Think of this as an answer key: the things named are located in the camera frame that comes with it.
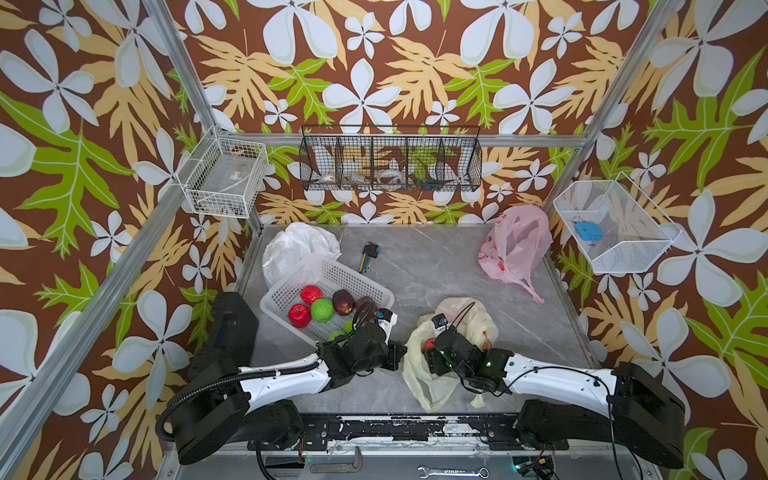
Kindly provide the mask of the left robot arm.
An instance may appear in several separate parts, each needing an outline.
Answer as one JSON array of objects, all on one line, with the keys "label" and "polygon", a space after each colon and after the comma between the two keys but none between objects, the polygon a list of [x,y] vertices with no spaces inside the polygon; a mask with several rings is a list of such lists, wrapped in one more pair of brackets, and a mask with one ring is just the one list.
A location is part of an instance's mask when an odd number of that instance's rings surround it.
[{"label": "left robot arm", "polygon": [[182,465],[238,441],[293,444],[303,422],[292,398],[341,388],[377,369],[397,370],[406,351],[390,339],[397,322],[389,309],[371,311],[354,320],[350,333],[293,362],[238,367],[228,357],[217,360],[172,398],[155,433],[175,445]]}]

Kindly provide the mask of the white perforated plastic basket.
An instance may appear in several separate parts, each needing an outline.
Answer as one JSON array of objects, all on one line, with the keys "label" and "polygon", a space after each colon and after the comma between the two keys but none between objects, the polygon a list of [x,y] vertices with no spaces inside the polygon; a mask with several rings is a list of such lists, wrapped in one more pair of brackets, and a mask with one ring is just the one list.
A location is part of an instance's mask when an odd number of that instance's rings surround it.
[{"label": "white perforated plastic basket", "polygon": [[294,327],[289,320],[289,311],[295,304],[303,303],[300,294],[307,286],[318,287],[323,298],[329,301],[336,291],[345,289],[355,300],[370,297],[380,308],[390,309],[394,304],[393,293],[381,284],[329,257],[310,254],[280,278],[260,300],[265,315],[310,345],[327,341],[333,332],[342,330],[353,319],[355,312],[346,316],[334,313],[325,322],[312,319],[306,327]]}]

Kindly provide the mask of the pink apple-print plastic bag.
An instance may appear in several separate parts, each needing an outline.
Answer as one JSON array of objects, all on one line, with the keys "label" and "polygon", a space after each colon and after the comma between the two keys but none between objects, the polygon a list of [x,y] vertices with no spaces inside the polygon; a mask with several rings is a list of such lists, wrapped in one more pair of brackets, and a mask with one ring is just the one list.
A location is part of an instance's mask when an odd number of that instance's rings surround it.
[{"label": "pink apple-print plastic bag", "polygon": [[519,285],[534,302],[541,304],[544,300],[536,292],[531,276],[552,242],[549,219],[541,208],[514,206],[496,219],[477,260],[490,278]]}]

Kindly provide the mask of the white plastic bag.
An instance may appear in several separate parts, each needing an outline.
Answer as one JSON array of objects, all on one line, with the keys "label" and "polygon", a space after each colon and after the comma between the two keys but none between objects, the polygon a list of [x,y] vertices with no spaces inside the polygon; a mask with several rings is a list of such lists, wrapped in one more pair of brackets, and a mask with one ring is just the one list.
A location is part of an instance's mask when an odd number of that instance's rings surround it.
[{"label": "white plastic bag", "polygon": [[262,256],[262,272],[269,287],[287,274],[300,260],[317,253],[333,260],[341,256],[337,237],[322,228],[295,222],[267,244]]}]

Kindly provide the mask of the yellow orange-print plastic bag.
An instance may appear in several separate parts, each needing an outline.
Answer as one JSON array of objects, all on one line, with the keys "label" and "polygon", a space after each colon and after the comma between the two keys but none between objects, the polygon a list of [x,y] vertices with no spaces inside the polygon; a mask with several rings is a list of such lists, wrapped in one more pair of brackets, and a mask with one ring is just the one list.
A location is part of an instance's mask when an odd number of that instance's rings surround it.
[{"label": "yellow orange-print plastic bag", "polygon": [[442,300],[434,312],[424,314],[417,320],[416,327],[405,344],[407,351],[403,358],[403,379],[418,403],[428,413],[442,409],[460,384],[455,373],[438,376],[429,371],[423,348],[428,340],[436,337],[432,318],[444,314],[451,324],[471,303],[474,306],[458,326],[458,332],[481,350],[490,349],[498,338],[499,330],[485,306],[470,297],[449,297]]}]

